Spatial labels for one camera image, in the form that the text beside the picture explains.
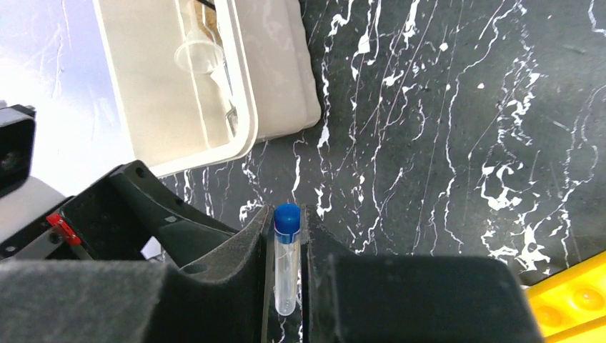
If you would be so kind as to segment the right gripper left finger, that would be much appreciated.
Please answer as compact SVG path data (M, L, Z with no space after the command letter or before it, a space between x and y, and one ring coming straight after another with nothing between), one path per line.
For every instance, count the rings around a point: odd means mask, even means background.
M3 342L263 342L274 210L198 260L1 265Z

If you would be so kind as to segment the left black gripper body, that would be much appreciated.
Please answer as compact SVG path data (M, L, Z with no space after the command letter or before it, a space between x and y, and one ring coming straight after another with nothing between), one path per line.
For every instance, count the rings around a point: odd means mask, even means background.
M136 160L26 221L1 242L1 260L137 261L156 239L183 267L237 232L187 204Z

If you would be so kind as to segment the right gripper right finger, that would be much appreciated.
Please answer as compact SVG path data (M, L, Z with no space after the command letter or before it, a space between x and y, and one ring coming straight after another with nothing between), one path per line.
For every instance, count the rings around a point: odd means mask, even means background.
M302 211L305 342L541 342L514 274L486 257L358 255Z

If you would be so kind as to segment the blue capped plastic tube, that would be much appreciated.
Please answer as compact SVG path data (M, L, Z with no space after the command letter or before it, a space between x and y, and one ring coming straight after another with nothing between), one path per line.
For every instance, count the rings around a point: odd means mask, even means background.
M274 307L288 317L297 305L301 209L283 204L274 211Z

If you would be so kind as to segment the clear plastic funnel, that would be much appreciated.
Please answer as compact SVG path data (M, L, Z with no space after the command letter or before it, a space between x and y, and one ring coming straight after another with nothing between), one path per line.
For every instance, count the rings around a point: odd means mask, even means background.
M227 60L219 33L216 7L212 1L180 1L181 14L188 19L182 45L174 61L184 71L210 76L226 96L233 95Z

